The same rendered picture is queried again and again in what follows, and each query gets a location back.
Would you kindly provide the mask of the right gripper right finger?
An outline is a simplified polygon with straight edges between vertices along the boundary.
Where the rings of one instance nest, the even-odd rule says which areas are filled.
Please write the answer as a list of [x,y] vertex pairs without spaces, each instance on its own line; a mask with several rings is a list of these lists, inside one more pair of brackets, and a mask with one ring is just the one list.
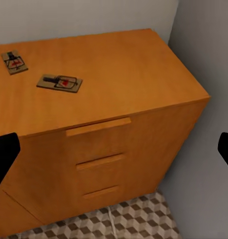
[[217,146],[219,153],[223,157],[223,159],[228,164],[228,133],[222,132],[219,145]]

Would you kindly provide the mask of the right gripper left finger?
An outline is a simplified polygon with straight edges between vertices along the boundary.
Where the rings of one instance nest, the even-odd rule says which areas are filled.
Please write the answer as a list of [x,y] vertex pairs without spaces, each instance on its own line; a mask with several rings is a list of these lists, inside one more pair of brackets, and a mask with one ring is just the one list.
[[20,153],[17,133],[0,136],[0,183]]

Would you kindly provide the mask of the mousetrap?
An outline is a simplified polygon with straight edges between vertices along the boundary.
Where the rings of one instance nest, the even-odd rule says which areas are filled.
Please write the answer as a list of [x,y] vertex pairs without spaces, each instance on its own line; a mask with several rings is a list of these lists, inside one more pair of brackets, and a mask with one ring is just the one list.
[[39,82],[36,84],[36,87],[77,94],[81,84],[82,79],[76,77],[44,73]]
[[29,70],[24,59],[17,49],[0,54],[0,56],[5,63],[10,75]]

